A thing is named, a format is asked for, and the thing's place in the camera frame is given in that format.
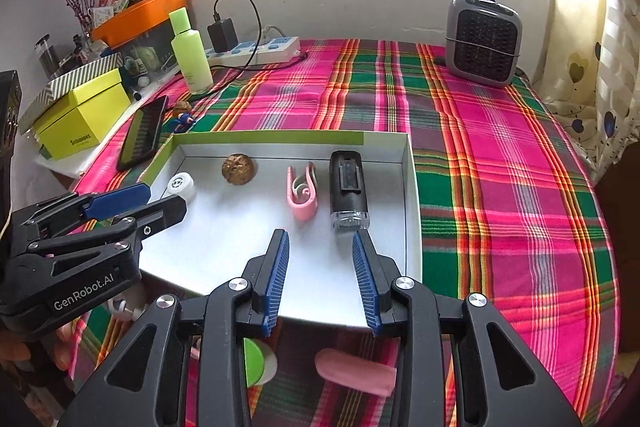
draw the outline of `walnut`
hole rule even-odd
[[[186,100],[178,100],[174,105],[174,118],[178,118],[184,112],[191,112],[193,107]]]
[[[232,185],[244,185],[254,179],[254,162],[245,154],[232,154],[222,164],[222,175]]]

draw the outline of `green cap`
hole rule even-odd
[[[244,370],[246,371],[246,386],[257,384],[264,373],[264,355],[254,341],[244,339]]]
[[[186,8],[180,8],[175,12],[169,13],[169,19],[171,19],[171,26],[174,28],[176,35],[191,29],[189,14]]]

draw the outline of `finger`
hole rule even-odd
[[[11,362],[23,362],[29,360],[31,353],[26,344],[8,331],[0,331],[0,359]]]
[[[71,346],[56,342],[53,346],[53,361],[60,371],[66,371],[71,364]]]
[[[71,337],[74,334],[74,330],[73,330],[73,327],[72,327],[71,323],[67,323],[64,326],[62,326],[61,328],[58,328],[56,330],[56,334],[57,334],[58,338],[61,341],[70,342],[71,341]]]

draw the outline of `orange storage box lid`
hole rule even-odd
[[[91,32],[112,50],[169,20],[169,13],[187,7],[187,0],[143,0],[109,19]]]

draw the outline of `yellow box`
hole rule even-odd
[[[129,105],[120,71],[112,70],[63,96],[36,120],[33,132],[59,160],[98,145]]]

